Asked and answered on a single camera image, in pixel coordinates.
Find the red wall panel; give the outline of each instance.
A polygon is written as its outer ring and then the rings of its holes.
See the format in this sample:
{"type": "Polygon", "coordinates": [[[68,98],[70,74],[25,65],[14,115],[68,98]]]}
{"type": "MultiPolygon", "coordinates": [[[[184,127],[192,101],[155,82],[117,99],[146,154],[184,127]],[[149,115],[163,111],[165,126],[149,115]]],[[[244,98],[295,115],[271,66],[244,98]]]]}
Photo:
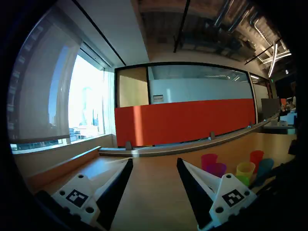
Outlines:
{"type": "Polygon", "coordinates": [[[255,123],[253,99],[151,104],[115,109],[118,146],[169,144],[224,134],[255,123]]]}

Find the fluorescent light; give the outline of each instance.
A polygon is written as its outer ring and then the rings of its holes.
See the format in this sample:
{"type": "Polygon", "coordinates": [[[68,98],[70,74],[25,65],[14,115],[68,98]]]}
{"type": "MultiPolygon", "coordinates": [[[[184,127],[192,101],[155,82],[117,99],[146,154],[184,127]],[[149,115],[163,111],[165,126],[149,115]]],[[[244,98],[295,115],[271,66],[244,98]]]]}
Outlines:
{"type": "Polygon", "coordinates": [[[228,77],[228,79],[230,78],[227,75],[205,75],[204,77],[228,77]]]}
{"type": "Polygon", "coordinates": [[[275,65],[275,62],[276,62],[276,57],[277,57],[277,50],[278,50],[278,44],[275,44],[275,48],[274,48],[274,57],[273,57],[273,61],[271,63],[271,67],[269,69],[269,72],[268,72],[268,77],[270,78],[271,75],[272,75],[272,72],[273,72],[273,69],[274,69],[274,65],[275,65]]]}
{"type": "MultiPolygon", "coordinates": [[[[282,53],[278,54],[277,57],[276,57],[276,60],[281,59],[281,58],[283,58],[283,57],[290,56],[290,55],[292,55],[292,54],[290,53],[289,50],[287,50],[287,51],[285,51],[285,52],[282,52],[282,53]]],[[[262,62],[263,64],[266,64],[266,63],[271,62],[272,60],[273,60],[273,57],[270,57],[270,58],[261,60],[261,62],[262,62]]]]}

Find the red plastic cup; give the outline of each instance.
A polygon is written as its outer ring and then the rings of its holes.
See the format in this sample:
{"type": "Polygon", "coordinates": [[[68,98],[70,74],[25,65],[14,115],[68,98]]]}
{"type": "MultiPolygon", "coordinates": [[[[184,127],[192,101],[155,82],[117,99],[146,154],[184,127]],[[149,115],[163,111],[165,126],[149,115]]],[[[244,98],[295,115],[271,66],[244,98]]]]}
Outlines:
{"type": "Polygon", "coordinates": [[[209,153],[209,154],[205,154],[205,155],[201,156],[202,170],[205,171],[206,166],[216,163],[217,157],[218,156],[214,153],[209,153]]]}
{"type": "Polygon", "coordinates": [[[227,166],[223,163],[214,163],[206,166],[205,171],[211,173],[214,176],[222,177],[227,170],[227,166]]]}
{"type": "Polygon", "coordinates": [[[250,153],[250,162],[254,163],[256,165],[256,168],[254,169],[253,173],[256,173],[259,168],[259,163],[263,159],[264,152],[260,150],[255,150],[250,153]]]}

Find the roller shade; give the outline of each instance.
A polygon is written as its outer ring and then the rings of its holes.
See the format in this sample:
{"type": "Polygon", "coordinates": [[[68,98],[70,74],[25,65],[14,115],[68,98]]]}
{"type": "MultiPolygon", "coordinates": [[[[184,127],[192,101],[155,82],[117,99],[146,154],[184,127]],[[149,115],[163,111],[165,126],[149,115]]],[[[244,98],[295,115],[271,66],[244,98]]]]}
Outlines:
{"type": "Polygon", "coordinates": [[[8,97],[11,143],[69,138],[70,79],[81,43],[55,9],[28,36],[11,77],[10,89],[15,90],[8,97]]]}

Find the desk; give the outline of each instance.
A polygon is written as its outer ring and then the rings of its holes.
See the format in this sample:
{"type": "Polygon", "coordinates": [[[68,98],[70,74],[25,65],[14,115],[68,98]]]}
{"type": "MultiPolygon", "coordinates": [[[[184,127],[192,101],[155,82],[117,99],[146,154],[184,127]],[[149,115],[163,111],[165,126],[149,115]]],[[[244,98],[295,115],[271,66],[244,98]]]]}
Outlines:
{"type": "MultiPolygon", "coordinates": [[[[295,135],[250,133],[222,145],[194,152],[169,156],[134,158],[134,168],[126,185],[111,231],[160,230],[196,231],[197,222],[186,191],[177,172],[177,158],[201,168],[201,156],[216,153],[218,162],[227,165],[227,172],[235,174],[236,166],[249,161],[253,150],[263,150],[264,158],[272,158],[274,167],[288,162],[288,154],[295,135]]],[[[69,175],[56,180],[43,189],[54,193],[78,172],[89,178],[126,158],[98,157],[69,175]]]]}
{"type": "Polygon", "coordinates": [[[285,123],[285,121],[277,122],[278,120],[274,120],[272,123],[269,122],[268,124],[265,124],[262,127],[262,132],[264,133],[270,133],[270,134],[294,134],[295,133],[295,127],[294,125],[283,125],[282,123],[285,123]]]}

